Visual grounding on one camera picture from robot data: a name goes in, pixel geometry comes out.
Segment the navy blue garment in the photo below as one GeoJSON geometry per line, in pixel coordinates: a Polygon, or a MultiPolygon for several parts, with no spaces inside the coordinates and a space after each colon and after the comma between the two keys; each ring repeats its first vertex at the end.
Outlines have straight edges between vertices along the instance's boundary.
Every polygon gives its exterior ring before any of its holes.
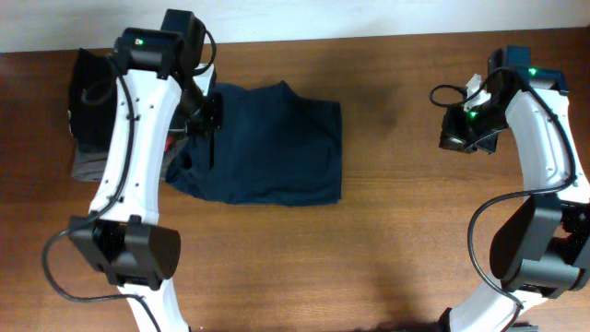
{"type": "Polygon", "coordinates": [[[192,136],[165,182],[232,205],[321,206],[342,197],[343,124],[337,101],[299,96],[287,82],[258,89],[218,84],[221,128],[192,136]]]}

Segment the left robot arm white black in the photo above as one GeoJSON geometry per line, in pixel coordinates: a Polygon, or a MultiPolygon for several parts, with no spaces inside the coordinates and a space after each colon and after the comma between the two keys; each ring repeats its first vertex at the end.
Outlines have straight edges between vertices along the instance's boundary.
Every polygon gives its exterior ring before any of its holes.
{"type": "Polygon", "coordinates": [[[108,61],[117,103],[99,189],[86,217],[64,232],[88,264],[127,300],[141,331],[187,331],[173,284],[179,232],[159,225],[159,180],[173,117],[179,133],[220,126],[218,96],[209,95],[215,67],[201,64],[204,27],[128,29],[108,61]]]}

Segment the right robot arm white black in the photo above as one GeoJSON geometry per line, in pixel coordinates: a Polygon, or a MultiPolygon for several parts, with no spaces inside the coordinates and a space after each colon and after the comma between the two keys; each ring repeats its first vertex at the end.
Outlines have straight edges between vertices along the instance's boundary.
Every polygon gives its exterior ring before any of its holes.
{"type": "Polygon", "coordinates": [[[440,148],[495,152],[499,133],[513,133],[523,175],[521,191],[482,204],[467,228],[467,251],[482,282],[447,309],[440,331],[517,331],[518,317],[589,280],[589,180],[569,125],[563,72],[531,64],[530,50],[507,45],[488,60],[488,75],[456,87],[462,99],[445,106],[440,148]],[[524,203],[490,245],[490,272],[476,258],[479,216],[509,199],[524,203]]]}

